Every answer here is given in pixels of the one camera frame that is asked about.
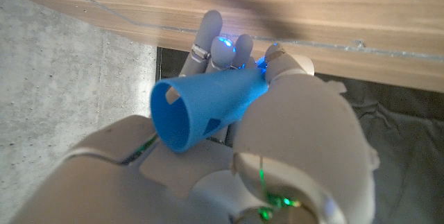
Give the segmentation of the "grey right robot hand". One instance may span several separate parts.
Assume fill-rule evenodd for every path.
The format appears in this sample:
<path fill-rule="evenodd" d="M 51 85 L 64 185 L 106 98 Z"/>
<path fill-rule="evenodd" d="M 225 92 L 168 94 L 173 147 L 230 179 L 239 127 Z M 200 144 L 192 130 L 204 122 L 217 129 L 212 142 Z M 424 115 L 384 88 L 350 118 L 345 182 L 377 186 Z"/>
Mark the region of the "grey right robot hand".
<path fill-rule="evenodd" d="M 376 150 L 344 99 L 281 44 L 221 36 L 207 12 L 149 117 L 89 135 L 14 223 L 371 223 Z"/>

